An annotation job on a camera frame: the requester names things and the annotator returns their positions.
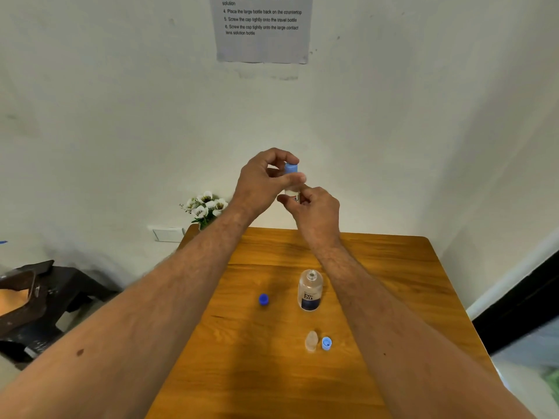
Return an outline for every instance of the small clear bottle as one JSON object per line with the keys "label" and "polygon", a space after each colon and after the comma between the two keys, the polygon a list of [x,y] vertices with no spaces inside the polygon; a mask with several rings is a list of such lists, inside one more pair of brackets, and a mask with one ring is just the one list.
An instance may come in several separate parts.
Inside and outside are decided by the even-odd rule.
{"label": "small clear bottle", "polygon": [[[295,173],[297,172],[297,165],[292,165],[291,163],[285,163],[284,173],[287,175],[288,173]],[[284,194],[290,197],[293,197],[297,203],[300,202],[299,191],[297,187],[290,187],[284,191]]]}
{"label": "small clear bottle", "polygon": [[299,279],[298,302],[303,310],[316,310],[320,305],[324,280],[314,269],[305,270]]}

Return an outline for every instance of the wall socket plate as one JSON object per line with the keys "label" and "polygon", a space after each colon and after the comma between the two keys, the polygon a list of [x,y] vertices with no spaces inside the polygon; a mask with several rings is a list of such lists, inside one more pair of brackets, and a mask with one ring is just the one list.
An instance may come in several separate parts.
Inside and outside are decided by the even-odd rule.
{"label": "wall socket plate", "polygon": [[150,226],[149,229],[158,242],[181,242],[185,236],[184,228],[156,228]]}

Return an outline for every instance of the blue cap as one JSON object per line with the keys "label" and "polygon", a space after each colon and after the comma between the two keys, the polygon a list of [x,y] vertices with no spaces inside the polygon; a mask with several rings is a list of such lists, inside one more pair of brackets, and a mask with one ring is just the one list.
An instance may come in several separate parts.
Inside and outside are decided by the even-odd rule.
{"label": "blue cap", "polygon": [[291,163],[285,163],[284,172],[285,172],[286,174],[297,172],[297,165],[292,165]]}
{"label": "blue cap", "polygon": [[322,349],[328,351],[330,347],[332,347],[332,340],[328,337],[322,338]]}
{"label": "blue cap", "polygon": [[258,297],[258,302],[260,303],[261,306],[267,306],[268,294],[260,294],[260,297]]}

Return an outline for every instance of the paper sign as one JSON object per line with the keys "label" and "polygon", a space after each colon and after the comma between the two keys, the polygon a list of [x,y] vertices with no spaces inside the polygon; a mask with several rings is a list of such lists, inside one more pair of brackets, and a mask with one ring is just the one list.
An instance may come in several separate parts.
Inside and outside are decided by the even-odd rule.
{"label": "paper sign", "polygon": [[219,61],[307,63],[312,0],[210,0]]}

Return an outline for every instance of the forearm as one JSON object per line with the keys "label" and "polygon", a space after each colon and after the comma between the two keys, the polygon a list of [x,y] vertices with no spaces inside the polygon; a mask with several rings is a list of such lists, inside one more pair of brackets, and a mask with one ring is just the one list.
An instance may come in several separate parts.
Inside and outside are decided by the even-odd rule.
{"label": "forearm", "polygon": [[394,417],[532,417],[497,379],[392,296],[343,246],[315,253]]}
{"label": "forearm", "polygon": [[249,222],[231,206],[69,332],[0,394],[2,416],[143,417]]}

